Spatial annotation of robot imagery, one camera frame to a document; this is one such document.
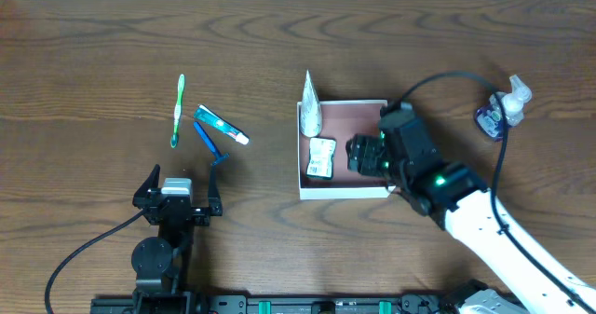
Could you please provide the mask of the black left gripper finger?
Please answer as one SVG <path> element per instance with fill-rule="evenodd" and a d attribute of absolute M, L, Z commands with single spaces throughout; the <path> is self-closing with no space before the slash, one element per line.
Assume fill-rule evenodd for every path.
<path fill-rule="evenodd" d="M 155 164 L 149 176 L 133 195 L 132 205 L 134 207 L 145 207 L 148 205 L 158 190 L 160 166 Z"/>
<path fill-rule="evenodd" d="M 221 201 L 219 189 L 217 187 L 216 174 L 217 174 L 216 166 L 212 165 L 210 167 L 208 203 L 209 203 L 211 216 L 222 216 L 223 215 L 223 204 Z"/>

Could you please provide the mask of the green white tissue pack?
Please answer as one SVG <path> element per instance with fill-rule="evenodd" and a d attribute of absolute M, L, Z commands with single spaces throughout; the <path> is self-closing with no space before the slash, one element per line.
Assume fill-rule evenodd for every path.
<path fill-rule="evenodd" d="M 309 159 L 305 174 L 308 177 L 330 180 L 333 177 L 333 161 L 336 141 L 312 138 L 309 142 Z"/>

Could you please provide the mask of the green white toothbrush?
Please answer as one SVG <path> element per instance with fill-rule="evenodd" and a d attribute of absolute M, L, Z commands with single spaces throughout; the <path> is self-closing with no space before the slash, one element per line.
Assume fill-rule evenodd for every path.
<path fill-rule="evenodd" d="M 170 138 L 170 146 L 176 148 L 179 140 L 179 125 L 182 117 L 183 109 L 183 93 L 185 88 L 185 75 L 180 74 L 177 84 L 177 99 L 173 112 L 173 131 Z"/>

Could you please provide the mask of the green Colgate toothpaste tube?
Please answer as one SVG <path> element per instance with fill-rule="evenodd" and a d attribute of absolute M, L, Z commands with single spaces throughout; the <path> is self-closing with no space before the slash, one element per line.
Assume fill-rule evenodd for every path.
<path fill-rule="evenodd" d="M 250 138 L 244 132 L 215 114 L 204 104 L 198 106 L 194 118 L 229 136 L 237 143 L 247 145 L 250 142 Z"/>

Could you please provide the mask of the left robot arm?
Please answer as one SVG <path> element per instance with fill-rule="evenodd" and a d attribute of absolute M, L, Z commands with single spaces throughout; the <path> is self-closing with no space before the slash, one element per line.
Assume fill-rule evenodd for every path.
<path fill-rule="evenodd" d="M 193 202 L 192 181 L 168 178 L 159 185 L 160 167 L 153 170 L 133 195 L 132 204 L 143 212 L 158 234 L 142 240 L 133 250 L 131 265 L 137 274 L 136 290 L 142 294 L 177 294 L 185 284 L 197 226 L 208 226 L 210 218 L 223 214 L 216 183 L 210 169 L 208 205 Z"/>

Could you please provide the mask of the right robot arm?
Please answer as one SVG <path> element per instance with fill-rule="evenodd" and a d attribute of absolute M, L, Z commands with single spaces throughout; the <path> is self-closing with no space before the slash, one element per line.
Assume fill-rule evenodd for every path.
<path fill-rule="evenodd" d="M 347 167 L 384 178 L 420 215 L 473 251 L 531 313 L 592 313 L 595 290 L 546 251 L 461 162 L 445 160 L 409 104 L 381 111 L 376 136 L 345 144 Z"/>

